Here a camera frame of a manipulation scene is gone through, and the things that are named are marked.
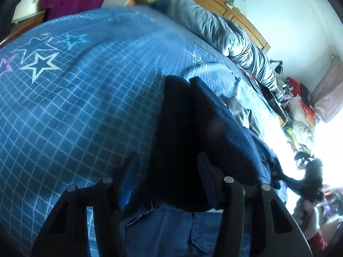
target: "black lamp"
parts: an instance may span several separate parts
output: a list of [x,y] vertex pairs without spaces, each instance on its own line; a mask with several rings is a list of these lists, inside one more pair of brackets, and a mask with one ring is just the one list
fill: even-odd
[[270,61],[269,61],[269,63],[271,64],[271,63],[279,63],[278,65],[277,65],[277,67],[275,68],[275,72],[277,73],[277,74],[280,74],[280,75],[282,75],[283,74],[283,62],[282,61],[273,61],[273,59],[270,59]]

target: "wooden bed frame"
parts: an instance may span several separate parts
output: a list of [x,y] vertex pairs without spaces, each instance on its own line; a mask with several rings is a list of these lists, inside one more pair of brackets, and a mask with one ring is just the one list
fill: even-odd
[[229,8],[226,6],[226,0],[194,0],[198,5],[203,8],[222,15],[243,28],[251,41],[260,48],[263,52],[267,53],[270,45],[262,37],[259,31],[251,24],[251,22],[235,7]]

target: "purple star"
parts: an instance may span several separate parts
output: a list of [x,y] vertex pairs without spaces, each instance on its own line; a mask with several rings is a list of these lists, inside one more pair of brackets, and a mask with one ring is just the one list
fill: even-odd
[[11,58],[9,58],[7,61],[5,60],[5,58],[2,58],[2,60],[1,60],[1,62],[0,62],[0,70],[1,70],[1,67],[2,67],[3,64],[6,65],[6,70],[0,73],[0,77],[1,77],[2,75],[4,75],[5,73],[7,73],[7,72],[12,72],[12,71],[13,71],[12,67],[10,66],[10,63],[14,60],[14,58],[15,58],[17,55],[18,55],[18,54],[15,54],[15,55],[12,56]]

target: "pile of clothes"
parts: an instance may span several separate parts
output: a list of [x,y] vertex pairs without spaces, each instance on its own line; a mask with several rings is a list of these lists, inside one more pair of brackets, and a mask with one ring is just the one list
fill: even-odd
[[298,84],[292,78],[287,78],[286,81],[293,87],[288,94],[290,99],[286,107],[292,119],[292,127],[286,131],[289,135],[289,143],[294,152],[312,155],[315,116],[311,94],[302,83]]

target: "light blue star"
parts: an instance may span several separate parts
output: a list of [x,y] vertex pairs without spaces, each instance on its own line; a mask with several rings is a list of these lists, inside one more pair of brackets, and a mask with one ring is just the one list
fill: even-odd
[[21,69],[32,69],[32,83],[33,83],[42,74],[43,71],[60,69],[59,67],[55,66],[51,62],[58,54],[59,53],[55,53],[50,56],[43,57],[36,52],[35,61],[31,64],[23,66]]
[[68,44],[68,50],[72,49],[72,47],[77,44],[77,43],[85,43],[88,42],[87,40],[84,39],[84,37],[87,34],[83,34],[83,35],[79,35],[79,36],[72,36],[72,35],[68,35],[66,34],[66,39],[65,40],[60,40],[57,43],[60,42],[65,42]]
[[30,39],[29,43],[24,44],[23,46],[19,47],[15,51],[23,51],[23,57],[21,59],[20,64],[22,65],[33,53],[36,51],[48,51],[48,50],[58,50],[57,48],[51,46],[48,44],[53,38],[49,38],[47,41],[45,41],[47,38],[39,39],[37,37],[33,37]]

